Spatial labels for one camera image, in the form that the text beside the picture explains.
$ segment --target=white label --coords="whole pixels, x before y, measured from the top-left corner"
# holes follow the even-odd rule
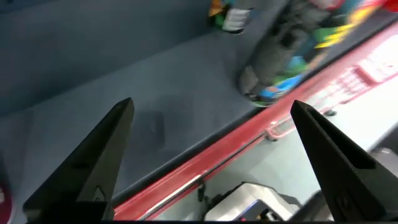
[[[226,15],[223,30],[236,31],[243,29],[250,15],[250,9],[230,9]]]

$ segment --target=gray floor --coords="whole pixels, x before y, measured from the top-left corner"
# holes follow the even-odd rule
[[[354,101],[336,108],[330,120],[365,150],[372,148],[398,122],[398,78]],[[278,142],[262,141],[206,183],[206,194],[225,193],[242,181],[269,185],[304,203],[320,187],[296,131]],[[197,191],[192,192],[158,220],[197,220],[201,212]]]

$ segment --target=red table edge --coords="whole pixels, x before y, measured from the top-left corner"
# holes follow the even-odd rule
[[[0,224],[5,224],[9,222],[12,212],[12,201],[11,195],[7,188],[0,186],[4,194],[4,201],[0,203]]]
[[[170,198],[170,195],[175,195],[182,190],[185,190],[185,195],[197,188],[197,185],[189,187],[189,184],[199,179],[199,177],[204,174],[207,174],[209,170],[222,164],[226,158],[231,157],[239,152],[239,150],[249,146],[253,139],[258,138],[264,132],[270,122],[278,120],[280,116],[290,111],[290,107],[294,100],[305,100],[327,86],[333,78],[341,74],[346,68],[364,59],[365,56],[370,54],[381,42],[396,34],[397,30],[398,22],[376,34],[372,39],[369,39],[356,49],[347,53],[335,63],[324,68],[319,74],[307,80],[298,88],[280,99],[276,104],[255,115],[255,117],[231,131],[194,158],[118,206],[115,209],[114,219],[139,220],[161,207],[163,205],[162,203]],[[220,167],[214,170],[212,175],[218,171],[220,171]],[[167,205],[164,205],[162,210],[170,207],[179,199],[181,199],[181,195],[173,199]],[[156,214],[159,214],[159,211],[149,215],[148,219],[153,219],[156,217]]]

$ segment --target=red object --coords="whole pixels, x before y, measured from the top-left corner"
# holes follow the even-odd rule
[[[383,7],[392,12],[398,12],[398,0],[388,0]]]
[[[260,112],[194,158],[130,198],[115,209],[115,220],[151,220],[155,218],[161,211],[195,190],[198,185],[190,185],[195,180],[205,174],[208,174],[205,180],[209,179],[226,165],[223,163],[227,158],[232,157],[228,160],[231,162],[233,158],[237,158],[247,150],[247,146],[253,146],[251,144],[253,140],[261,141],[260,137],[268,128],[268,124],[278,120],[283,114],[287,114],[294,100],[305,100],[323,89],[346,68],[362,60],[364,55],[370,54],[380,43],[395,35],[396,30],[398,30],[398,23],[391,25],[371,40],[327,66],[318,75],[300,85],[276,104]]]
[[[0,186],[0,224],[6,224],[11,216],[12,203],[9,192]]]
[[[334,1],[329,0],[329,2],[325,1],[325,0],[309,0],[309,1],[312,2],[314,5],[318,6],[319,8],[324,8],[324,5],[322,5],[322,4],[328,4],[326,9],[332,11],[334,9],[340,8],[346,0],[334,0]],[[368,6],[375,6],[375,5],[386,6],[385,2],[386,2],[386,0],[364,0],[361,3],[361,5],[359,5],[359,7],[368,7]]]
[[[371,90],[373,85],[366,80],[368,78],[364,78],[356,68],[350,68],[346,74],[338,77],[335,80],[337,86],[335,91],[340,96],[339,103],[348,103]]]

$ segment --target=blurry object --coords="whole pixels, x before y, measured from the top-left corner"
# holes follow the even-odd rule
[[[240,91],[256,106],[273,105],[384,1],[292,0],[239,76]]]
[[[6,224],[11,216],[11,196],[6,188],[0,185],[0,224]]]

